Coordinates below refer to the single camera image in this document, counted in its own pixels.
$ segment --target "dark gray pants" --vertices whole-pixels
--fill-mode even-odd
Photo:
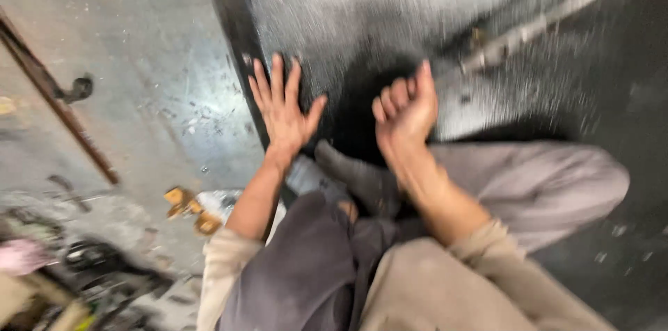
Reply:
[[[431,147],[450,178],[536,250],[605,216],[629,186],[605,151],[556,142]],[[319,192],[299,197],[273,240],[244,268],[220,330],[348,330],[397,235],[379,219],[348,222]]]

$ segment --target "beige sleeve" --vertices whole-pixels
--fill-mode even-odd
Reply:
[[[246,263],[264,244],[220,228],[205,244],[205,275],[202,281],[197,331],[212,331],[221,317],[232,285]]]
[[[452,255],[504,292],[539,330],[614,330],[519,250],[499,221],[450,247]]]

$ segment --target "hand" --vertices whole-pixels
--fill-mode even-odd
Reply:
[[[373,100],[376,140],[383,157],[401,182],[400,167],[407,154],[425,150],[427,136],[436,123],[438,98],[429,61],[417,68],[415,77],[399,78]]]
[[[318,127],[327,96],[318,96],[307,115],[302,114],[297,104],[301,66],[293,58],[288,81],[283,89],[283,58],[279,53],[272,56],[271,89],[264,77],[260,60],[253,62],[255,78],[248,76],[250,90],[257,104],[264,125],[267,127],[270,143],[267,152],[273,152],[288,161],[296,157],[299,150],[309,141]]]

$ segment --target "finger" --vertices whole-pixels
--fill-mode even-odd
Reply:
[[[408,105],[408,85],[406,79],[399,78],[392,83],[389,97],[392,99],[397,111]]]
[[[385,115],[388,117],[388,119],[394,118],[394,116],[397,115],[397,108],[395,108],[389,94],[389,87],[383,88],[383,90],[380,92],[380,103],[383,105],[383,110],[385,110]]]
[[[373,99],[372,112],[373,117],[375,117],[376,121],[380,122],[381,124],[388,119],[385,116],[383,105],[380,103],[380,96],[376,96],[375,99]]]
[[[262,112],[264,109],[264,103],[262,101],[262,96],[260,96],[260,90],[257,89],[257,83],[253,76],[248,76],[248,84],[250,84],[250,91],[253,93],[253,99],[255,100],[255,105]]]
[[[436,94],[434,79],[431,77],[429,60],[422,61],[422,65],[415,72],[415,94],[419,96],[433,96]]]
[[[320,95],[311,104],[311,110],[309,115],[306,116],[306,129],[309,132],[309,138],[315,130],[318,129],[318,123],[320,122],[320,116],[323,114],[325,105],[327,104],[327,95]]]
[[[408,83],[408,97],[413,98],[415,97],[415,78],[410,78],[407,81]]]
[[[295,57],[292,57],[292,69],[285,84],[285,103],[296,103],[299,96],[299,79],[301,79],[301,65]]]
[[[279,53],[271,56],[271,98],[274,103],[283,103],[283,57]]]
[[[267,84],[267,77],[264,76],[264,67],[262,62],[257,58],[253,61],[253,66],[255,67],[255,80],[257,80],[257,89],[260,90],[260,96],[262,97],[263,104],[266,105],[268,102],[271,102],[271,91],[269,90],[269,85]]]

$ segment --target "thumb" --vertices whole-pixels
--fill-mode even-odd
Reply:
[[[429,60],[422,61],[422,64],[415,72],[415,93],[420,96],[431,96],[436,93],[434,87],[434,78],[431,77],[431,66]]]
[[[310,135],[313,135],[315,130],[318,129],[320,116],[323,114],[323,110],[325,109],[326,104],[327,104],[326,95],[318,96],[315,100],[313,100],[313,104],[311,104],[311,110],[309,111],[309,114],[306,116],[306,129],[308,130]]]

